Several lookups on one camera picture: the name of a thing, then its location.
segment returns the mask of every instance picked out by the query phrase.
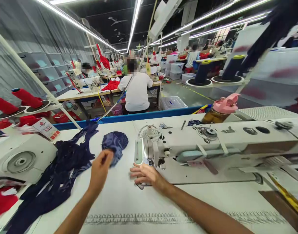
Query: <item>red thread spool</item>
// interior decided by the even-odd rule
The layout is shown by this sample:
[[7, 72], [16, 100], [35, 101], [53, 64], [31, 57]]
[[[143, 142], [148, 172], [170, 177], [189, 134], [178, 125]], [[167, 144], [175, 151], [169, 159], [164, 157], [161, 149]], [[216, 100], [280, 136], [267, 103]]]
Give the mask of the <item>red thread spool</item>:
[[0, 111], [4, 114], [10, 115], [16, 113], [19, 109], [8, 101], [5, 101], [3, 98], [0, 98]]
[[31, 106], [34, 109], [37, 109], [43, 105], [43, 102], [41, 102], [39, 99], [37, 99], [31, 93], [29, 93], [24, 89], [20, 89], [20, 88], [13, 89], [12, 94], [18, 97], [19, 99], [23, 100], [25, 103], [27, 103], [29, 106]]

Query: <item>gray curtain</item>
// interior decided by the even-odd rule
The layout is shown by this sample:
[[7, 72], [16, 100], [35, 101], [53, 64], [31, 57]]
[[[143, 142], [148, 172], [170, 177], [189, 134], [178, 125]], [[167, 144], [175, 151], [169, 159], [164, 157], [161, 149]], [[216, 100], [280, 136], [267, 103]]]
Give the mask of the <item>gray curtain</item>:
[[[81, 23], [77, 15], [64, 10]], [[84, 61], [95, 63], [92, 50], [84, 48], [89, 45], [86, 33], [34, 0], [0, 0], [0, 33], [17, 53], [82, 54]], [[15, 87], [24, 88], [37, 97], [45, 95], [0, 45], [0, 97], [19, 105], [20, 100], [11, 94]]]

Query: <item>ceiling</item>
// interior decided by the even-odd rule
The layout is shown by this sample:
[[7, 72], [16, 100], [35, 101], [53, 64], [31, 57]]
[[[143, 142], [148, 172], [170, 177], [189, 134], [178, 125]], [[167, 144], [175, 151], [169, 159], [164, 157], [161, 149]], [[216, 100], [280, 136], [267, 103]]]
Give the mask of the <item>ceiling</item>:
[[[189, 1], [191, 0], [182, 0], [181, 5], [178, 7], [171, 19], [164, 27], [164, 35], [174, 31], [175, 29], [178, 29], [181, 26], [183, 8]], [[223, 4], [226, 1], [228, 0], [198, 1], [194, 18], [200, 17], [204, 13]], [[222, 14], [231, 12], [254, 1], [256, 0], [241, 0], [239, 3], [235, 4], [235, 6], [223, 11]], [[135, 0], [80, 0], [58, 6], [66, 7], [76, 13], [79, 17], [86, 18], [90, 26], [96, 29], [104, 38], [109, 40], [110, 44], [114, 45], [116, 49], [124, 49], [127, 48], [130, 38], [130, 30], [135, 2]], [[138, 19], [130, 48], [136, 48], [138, 44], [143, 45], [144, 41], [147, 39], [148, 28], [154, 4], [155, 0], [143, 0], [138, 14]], [[264, 4], [263, 8], [269, 8], [270, 5], [273, 5], [273, 3]], [[253, 12], [259, 12], [262, 10], [263, 9], [259, 9], [259, 7], [257, 7], [253, 10]], [[220, 24], [225, 24], [226, 21], [227, 23], [234, 21], [240, 16], [251, 15], [251, 13], [252, 11], [247, 11], [242, 15], [237, 15], [235, 17], [226, 19]], [[212, 18], [206, 19], [206, 21], [209, 21], [215, 17], [217, 17], [217, 15], [213, 16]], [[204, 21], [201, 21], [193, 25], [193, 27], [196, 27], [203, 23]]]

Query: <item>hand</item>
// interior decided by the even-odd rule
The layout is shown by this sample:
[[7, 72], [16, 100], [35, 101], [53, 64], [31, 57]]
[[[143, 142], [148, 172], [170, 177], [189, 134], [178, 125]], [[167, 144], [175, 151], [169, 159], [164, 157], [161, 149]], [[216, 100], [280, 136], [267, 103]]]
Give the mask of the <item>hand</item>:
[[132, 172], [130, 177], [138, 177], [135, 180], [136, 184], [150, 183], [160, 193], [165, 194], [167, 187], [170, 185], [158, 171], [148, 164], [137, 165], [134, 163], [134, 167], [130, 169]]
[[90, 185], [87, 192], [98, 197], [106, 182], [108, 169], [113, 159], [113, 152], [109, 149], [101, 151], [98, 157], [93, 161]]

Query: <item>white sewing machine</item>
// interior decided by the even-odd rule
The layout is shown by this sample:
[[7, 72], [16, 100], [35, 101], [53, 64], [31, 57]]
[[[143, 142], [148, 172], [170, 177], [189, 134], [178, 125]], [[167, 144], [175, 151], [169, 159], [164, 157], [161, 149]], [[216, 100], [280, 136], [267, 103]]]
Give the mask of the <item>white sewing machine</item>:
[[[298, 163], [298, 118], [241, 121], [162, 129], [152, 142], [139, 138], [135, 162], [147, 163], [173, 184], [223, 182], [255, 169]], [[196, 167], [191, 162], [199, 162]]]

